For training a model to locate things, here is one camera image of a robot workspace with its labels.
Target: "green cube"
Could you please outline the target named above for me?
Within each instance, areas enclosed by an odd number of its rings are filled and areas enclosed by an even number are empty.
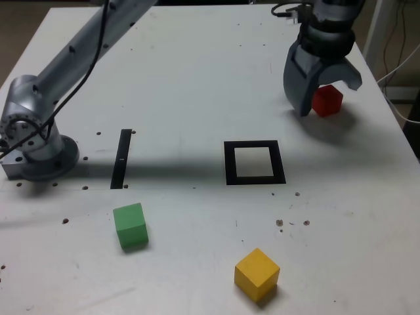
[[[148,242],[141,203],[114,209],[114,220],[119,244],[123,249]]]

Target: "cube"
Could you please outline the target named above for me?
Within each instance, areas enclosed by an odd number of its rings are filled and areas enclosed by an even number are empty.
[[[123,249],[149,240],[141,203],[114,209],[115,228]]]
[[[235,284],[257,303],[276,286],[279,273],[280,267],[256,248],[236,265]]]
[[[312,97],[312,109],[320,117],[336,114],[341,109],[343,95],[332,85],[326,85],[316,90]]]

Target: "wire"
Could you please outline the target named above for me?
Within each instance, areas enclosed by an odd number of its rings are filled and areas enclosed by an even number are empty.
[[[394,36],[394,33],[396,31],[396,28],[398,27],[398,12],[400,10],[400,5],[401,5],[401,2],[398,3],[398,6],[396,8],[395,24],[394,24],[394,27],[392,28],[391,34],[388,37],[387,43],[385,44],[385,48],[383,49],[383,56],[382,56],[382,58],[383,58],[383,64],[385,66],[385,72],[386,72],[386,74],[388,74],[388,66],[387,66],[387,58],[386,58],[386,56],[387,56],[387,49],[388,49],[388,45],[391,42],[392,37]],[[385,80],[385,84],[382,87],[382,92],[384,92],[384,90],[385,90],[385,94],[386,95],[388,94],[387,93],[387,85],[388,85],[388,80]]]
[[[42,138],[42,140],[44,140],[45,142],[48,140],[48,138],[44,138],[42,136],[42,134],[41,134],[42,129],[37,125],[37,123],[30,120],[29,118],[14,118],[14,119],[11,119],[9,121],[9,124],[12,125],[13,123],[17,123],[18,121],[23,121],[24,123],[29,123],[39,133],[39,136]]]
[[[385,97],[385,100],[387,100],[388,104],[390,105],[390,108],[393,112],[395,112],[398,116],[400,116],[403,120],[407,121],[408,123],[416,123],[420,125],[420,121],[410,120],[408,118],[405,118],[395,107],[395,105],[389,100],[389,98],[384,94],[383,97]]]
[[[404,47],[406,46],[406,15],[405,15],[405,8],[407,5],[407,0],[404,0],[402,8],[401,8],[401,16],[402,16],[402,46],[401,46],[401,50],[400,50],[400,56],[398,57],[398,63],[397,63],[397,67],[400,65],[401,63],[401,58],[402,58],[402,53],[404,52]],[[394,78],[396,72],[394,72],[391,77],[387,80],[386,82],[386,86],[388,86],[388,84],[391,82],[391,80]]]
[[[278,18],[290,18],[293,16],[291,12],[279,12],[276,13],[275,10],[280,8],[283,5],[313,5],[313,0],[283,0],[279,4],[271,8],[271,14],[277,16]]]
[[[376,83],[381,82],[386,77],[388,77],[391,74],[393,74],[396,70],[400,69],[419,50],[419,48],[420,48],[420,44],[418,44],[418,46],[413,50],[413,52],[411,54],[409,54],[409,56],[401,63],[401,65],[399,65],[398,67],[396,67],[395,69],[393,69],[393,71],[391,71],[390,73],[388,73],[386,76],[384,76],[381,79],[379,79],[378,81],[376,81]]]
[[[93,68],[95,67],[95,64],[97,63],[99,59],[100,50],[102,48],[102,41],[104,40],[104,34],[105,34],[105,26],[106,26],[106,13],[108,12],[108,6],[109,6],[110,0],[105,0],[104,8],[102,9],[102,19],[100,21],[100,31],[99,31],[99,40],[98,40],[98,47],[96,48],[96,53],[93,58],[93,61],[91,63],[91,66],[89,67],[89,70],[87,70],[87,73],[83,77],[83,79],[80,81],[80,83],[77,85],[77,87],[74,88],[74,90],[62,101],[60,105],[56,108],[56,110],[48,117],[48,119],[42,124],[42,126],[38,127],[37,130],[32,132],[30,135],[23,138],[21,141],[17,142],[14,146],[11,146],[9,149],[7,149],[3,154],[0,155],[0,159],[3,159],[7,154],[11,153],[13,150],[17,149],[19,146],[23,145],[26,141],[33,138],[35,135],[40,133],[46,126],[49,126],[47,139],[49,137],[51,127],[54,124],[54,118],[57,116],[59,111],[68,103],[69,100],[72,99],[72,97],[80,90],[80,88],[85,84],[87,79],[89,78],[90,74],[93,71]]]

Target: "white cable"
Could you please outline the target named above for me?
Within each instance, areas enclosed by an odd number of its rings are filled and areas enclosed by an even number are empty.
[[[376,81],[376,83],[381,82],[382,80],[384,80],[384,78],[390,76],[391,74],[393,74],[396,70],[400,69],[414,54],[415,52],[420,48],[420,44],[418,44],[418,46],[413,50],[413,52],[401,63],[401,65],[399,65],[398,67],[396,67],[395,69],[393,69],[393,71],[391,71],[390,73],[388,73],[386,76],[382,77],[381,79],[379,79],[378,81]]]
[[[407,121],[408,123],[417,123],[420,124],[420,121],[414,121],[414,120],[410,120],[405,118],[395,107],[395,105],[389,100],[389,98],[387,98],[387,96],[384,94],[383,97],[385,97],[385,100],[387,100],[388,104],[390,104],[390,108],[391,110],[393,110],[398,116],[400,116],[402,119],[404,119],[405,121]]]

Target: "black cable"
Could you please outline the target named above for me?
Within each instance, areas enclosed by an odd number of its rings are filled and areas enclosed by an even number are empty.
[[[396,67],[399,67],[401,63],[402,53],[404,52],[404,47],[406,46],[406,15],[404,13],[404,9],[406,8],[407,0],[404,1],[402,8],[401,8],[401,15],[402,15],[402,46],[400,51],[400,56],[398,57],[398,63]],[[396,74],[396,71],[390,75],[387,85],[391,82],[392,78]]]
[[[14,146],[11,146],[9,149],[7,149],[3,154],[0,155],[0,159],[3,159],[7,154],[11,153],[13,150],[17,149],[19,146],[23,145],[26,141],[33,138],[35,135],[40,133],[46,126],[53,125],[54,124],[54,118],[57,116],[59,111],[68,103],[69,100],[72,99],[72,97],[80,90],[80,88],[85,84],[87,79],[89,78],[90,74],[93,71],[93,68],[95,67],[96,62],[99,59],[100,50],[102,48],[102,41],[104,40],[104,34],[105,34],[105,26],[106,26],[106,13],[108,12],[108,6],[110,4],[110,0],[105,0],[104,8],[102,10],[102,19],[100,21],[100,31],[99,31],[99,40],[98,40],[98,47],[96,48],[96,53],[93,58],[93,61],[91,63],[91,66],[89,67],[89,70],[83,77],[83,79],[80,81],[80,83],[77,85],[77,87],[74,88],[74,90],[66,97],[65,100],[62,101],[60,105],[55,109],[55,111],[48,117],[48,119],[42,124],[42,126],[38,127],[37,130],[32,132],[30,135],[23,138],[21,141],[17,142]],[[47,139],[49,137],[49,133],[51,131],[51,127],[49,127],[49,132],[47,135]]]
[[[290,12],[279,12],[276,13],[275,10],[277,10],[278,8],[280,8],[283,4],[279,3],[278,5],[275,5],[274,7],[271,8],[271,14],[274,16],[277,16],[278,18],[290,18],[291,17],[291,13]]]
[[[283,5],[313,5],[313,0],[283,0],[281,3],[275,5],[271,8],[271,14],[277,16],[278,18],[290,18],[292,17],[291,12],[279,12],[276,13],[275,10],[280,8]]]
[[[387,49],[388,49],[388,45],[391,42],[392,36],[394,36],[394,33],[396,31],[396,28],[398,27],[398,13],[400,11],[400,5],[402,2],[398,3],[398,6],[396,8],[396,15],[395,15],[395,24],[394,27],[392,28],[391,34],[388,37],[387,43],[385,44],[385,48],[383,49],[383,64],[385,66],[385,72],[386,75],[388,75],[389,71],[388,71],[388,66],[387,66],[387,59],[386,59],[386,55],[387,55]],[[387,85],[388,85],[388,79],[385,79],[385,83],[382,86],[382,92],[384,92],[385,90],[385,95],[387,96]]]
[[[41,134],[42,129],[40,128],[40,126],[38,126],[38,124],[32,120],[30,120],[29,118],[14,118],[11,119],[9,121],[10,125],[12,125],[13,123],[17,123],[18,121],[23,121],[24,123],[29,123],[33,128],[35,128],[35,130],[39,133],[39,136],[42,138],[42,140],[44,140],[45,142],[48,140],[48,138],[44,138]]]

